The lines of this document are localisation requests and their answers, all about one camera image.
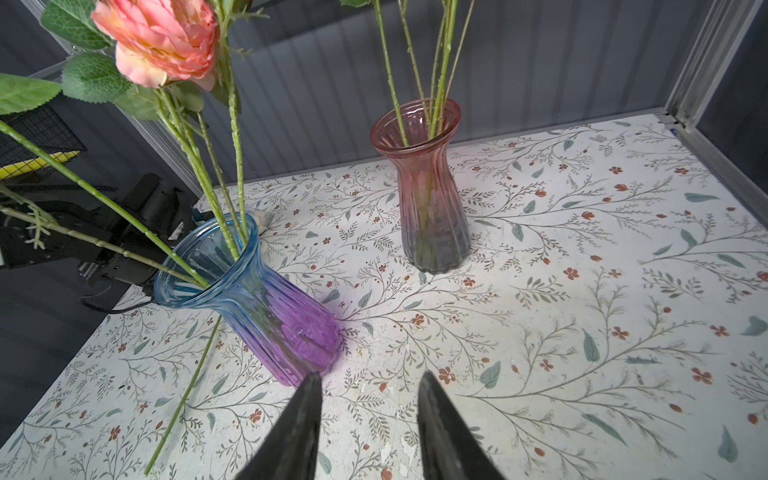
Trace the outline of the light pink rose stem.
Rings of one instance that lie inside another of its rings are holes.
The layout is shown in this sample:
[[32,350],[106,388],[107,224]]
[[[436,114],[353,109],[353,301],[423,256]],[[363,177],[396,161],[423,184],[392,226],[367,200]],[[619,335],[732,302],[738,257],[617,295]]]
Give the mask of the light pink rose stem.
[[401,136],[402,145],[404,147],[409,147],[410,143],[408,140],[408,136],[405,129],[405,123],[404,123],[402,112],[401,112],[401,102],[399,101],[399,98],[398,98],[397,88],[394,80],[394,73],[393,73],[391,57],[389,53],[382,2],[380,0],[340,0],[339,3],[344,7],[357,8],[357,9],[366,7],[368,5],[371,5],[373,7],[374,18],[375,18],[376,26],[379,32],[383,61],[385,65],[386,75],[387,75],[387,84],[390,90],[390,95],[393,103],[393,111],[395,112],[395,118],[398,125],[398,131]]

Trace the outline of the pink ranunculus spray stem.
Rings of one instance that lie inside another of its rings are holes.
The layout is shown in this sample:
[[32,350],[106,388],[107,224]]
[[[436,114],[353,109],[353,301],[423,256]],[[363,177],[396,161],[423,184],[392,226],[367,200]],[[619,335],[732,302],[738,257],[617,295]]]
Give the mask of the pink ranunculus spray stem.
[[[209,202],[225,244],[238,258],[245,227],[244,152],[239,92],[229,29],[252,16],[249,1],[49,1],[40,18],[77,49],[62,74],[66,96],[112,103],[135,118],[160,122],[175,139]],[[229,114],[237,193],[224,187],[203,117],[204,93]]]

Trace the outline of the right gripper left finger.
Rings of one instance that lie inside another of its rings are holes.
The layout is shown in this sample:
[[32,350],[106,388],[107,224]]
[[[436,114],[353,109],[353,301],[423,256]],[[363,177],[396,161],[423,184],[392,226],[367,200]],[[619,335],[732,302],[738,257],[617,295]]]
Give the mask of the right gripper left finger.
[[315,478],[322,413],[322,378],[308,375],[255,455],[236,479]]

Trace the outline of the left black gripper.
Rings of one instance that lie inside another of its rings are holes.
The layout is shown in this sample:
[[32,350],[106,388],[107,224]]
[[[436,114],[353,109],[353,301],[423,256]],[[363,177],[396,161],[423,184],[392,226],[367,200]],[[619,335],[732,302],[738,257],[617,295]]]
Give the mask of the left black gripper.
[[[75,185],[12,184],[10,192],[35,202],[63,229],[129,250],[157,263],[166,259],[166,255],[136,227]],[[177,243],[176,233],[185,235],[195,227],[194,197],[153,173],[144,175],[118,204],[170,247]],[[157,272],[156,268],[126,258],[105,246],[55,230],[36,236],[33,224],[1,215],[3,269],[59,260],[77,261],[78,275],[89,283],[108,279],[145,285]]]

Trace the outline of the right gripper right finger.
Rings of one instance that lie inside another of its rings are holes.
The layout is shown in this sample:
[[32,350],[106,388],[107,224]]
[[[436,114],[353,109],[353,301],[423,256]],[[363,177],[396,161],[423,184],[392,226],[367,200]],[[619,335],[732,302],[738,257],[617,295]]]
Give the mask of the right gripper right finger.
[[425,479],[504,478],[430,371],[419,383],[417,422]]

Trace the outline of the white rose stem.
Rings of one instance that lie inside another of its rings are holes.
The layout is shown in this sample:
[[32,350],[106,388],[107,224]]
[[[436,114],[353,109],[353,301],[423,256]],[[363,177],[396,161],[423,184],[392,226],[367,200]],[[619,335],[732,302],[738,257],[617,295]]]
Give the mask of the white rose stem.
[[455,46],[456,29],[463,1],[443,1],[443,15],[437,38],[436,52],[431,76],[430,105],[426,110],[428,138],[433,139],[445,129],[445,105],[447,103],[454,76],[457,70],[463,44],[468,32],[476,1],[466,1],[467,8],[463,20],[458,45]]

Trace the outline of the blue purple glass vase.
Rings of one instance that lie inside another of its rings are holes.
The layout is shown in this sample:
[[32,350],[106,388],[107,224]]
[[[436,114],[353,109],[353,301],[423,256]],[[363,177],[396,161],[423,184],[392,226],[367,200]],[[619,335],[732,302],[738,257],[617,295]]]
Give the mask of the blue purple glass vase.
[[225,216],[240,257],[234,259],[212,219],[187,235],[174,252],[209,283],[209,288],[161,271],[154,280],[156,303],[172,309],[213,310],[243,340],[262,365],[286,386],[312,374],[326,375],[342,351],[340,324],[323,305],[266,266],[258,226],[246,216],[246,244]]

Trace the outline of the pink red glass vase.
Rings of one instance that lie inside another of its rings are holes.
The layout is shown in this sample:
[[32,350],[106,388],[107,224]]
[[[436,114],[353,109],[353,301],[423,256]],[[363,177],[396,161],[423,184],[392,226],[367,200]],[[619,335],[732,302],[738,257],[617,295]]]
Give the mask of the pink red glass vase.
[[402,105],[400,113],[407,144],[402,143],[394,111],[374,124],[370,140],[397,171],[401,235],[408,261],[420,271],[445,273],[460,266],[471,246],[462,201],[447,163],[461,109],[452,100],[446,102],[444,129],[432,139],[420,101]]

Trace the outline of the magenta rose stem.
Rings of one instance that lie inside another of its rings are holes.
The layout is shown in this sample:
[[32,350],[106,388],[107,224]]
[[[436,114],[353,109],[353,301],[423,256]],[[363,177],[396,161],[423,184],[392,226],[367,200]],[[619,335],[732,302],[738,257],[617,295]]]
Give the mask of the magenta rose stem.
[[[53,81],[2,73],[1,114],[9,115],[34,110],[48,103],[61,92],[62,86],[59,83]],[[1,132],[24,147],[29,152],[33,153],[36,158],[42,159],[49,167],[52,167],[58,173],[62,174],[65,178],[76,184],[79,188],[108,207],[123,220],[127,221],[132,227],[143,234],[152,244],[154,244],[163,253],[165,253],[166,256],[170,258],[176,265],[180,266],[182,270],[185,271],[185,274],[172,270],[171,268],[166,267],[163,264],[158,263],[157,261],[154,261],[150,258],[136,254],[132,251],[126,250],[122,247],[113,245],[95,237],[90,237],[74,230],[62,229],[58,224],[52,224],[50,221],[33,220],[33,224],[38,224],[41,228],[46,230],[55,230],[64,235],[106,248],[107,250],[110,250],[125,258],[129,258],[131,260],[135,260],[147,266],[153,267],[158,271],[165,272],[188,283],[193,283],[201,289],[205,289],[210,286],[210,283],[207,282],[195,269],[193,269],[179,255],[174,253],[172,249],[166,245],[156,234],[151,232],[122,206],[103,195],[90,183],[83,180],[80,176],[71,171],[51,154],[45,152],[42,148],[21,135],[4,121],[1,122]]]

